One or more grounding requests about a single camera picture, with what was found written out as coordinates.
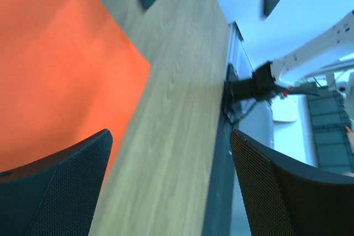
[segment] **wooden table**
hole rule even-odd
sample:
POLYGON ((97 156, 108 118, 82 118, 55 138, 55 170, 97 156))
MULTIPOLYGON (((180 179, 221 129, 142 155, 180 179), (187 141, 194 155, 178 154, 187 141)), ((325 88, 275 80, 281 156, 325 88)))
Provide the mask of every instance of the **wooden table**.
POLYGON ((90 235, 200 235, 229 27, 217 0, 101 1, 152 71, 90 235))

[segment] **white ceiling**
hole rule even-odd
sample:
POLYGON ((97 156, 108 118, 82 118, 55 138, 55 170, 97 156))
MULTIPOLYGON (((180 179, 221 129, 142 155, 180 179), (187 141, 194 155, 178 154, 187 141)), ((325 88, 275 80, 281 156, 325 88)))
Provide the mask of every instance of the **white ceiling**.
POLYGON ((290 53, 354 9, 354 0, 281 0, 262 20, 262 0, 218 1, 227 21, 240 28, 253 67, 290 53))

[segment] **white wall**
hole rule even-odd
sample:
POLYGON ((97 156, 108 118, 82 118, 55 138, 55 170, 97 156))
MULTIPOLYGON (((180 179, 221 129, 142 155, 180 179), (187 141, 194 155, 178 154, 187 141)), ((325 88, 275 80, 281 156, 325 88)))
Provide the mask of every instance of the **white wall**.
MULTIPOLYGON (((272 14, 262 20, 262 0, 218 1, 227 21, 235 21, 240 28, 243 47, 253 68, 292 52, 354 9, 354 0, 281 0, 272 14)), ((275 149, 313 165, 305 99, 294 99, 299 105, 300 119, 293 124, 274 126, 275 149)))

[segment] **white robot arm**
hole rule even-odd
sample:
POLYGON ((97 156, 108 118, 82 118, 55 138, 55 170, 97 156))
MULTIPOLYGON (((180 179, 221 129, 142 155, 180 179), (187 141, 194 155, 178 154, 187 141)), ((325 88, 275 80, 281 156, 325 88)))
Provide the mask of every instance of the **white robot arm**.
POLYGON ((354 11, 317 38, 273 60, 270 71, 276 85, 291 88, 301 78, 351 53, 354 53, 354 11))

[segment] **robotic arm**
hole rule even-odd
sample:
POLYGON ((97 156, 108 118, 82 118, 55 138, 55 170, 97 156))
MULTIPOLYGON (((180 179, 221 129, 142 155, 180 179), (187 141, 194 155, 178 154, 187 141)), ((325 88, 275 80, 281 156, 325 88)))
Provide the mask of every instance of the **robotic arm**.
POLYGON ((270 65, 274 82, 284 88, 354 52, 354 11, 331 29, 270 65))
POLYGON ((292 53, 266 62, 252 78, 238 80, 229 74, 226 81, 228 101, 254 98, 272 99, 294 90, 295 84, 308 74, 354 52, 354 11, 317 38, 292 53))

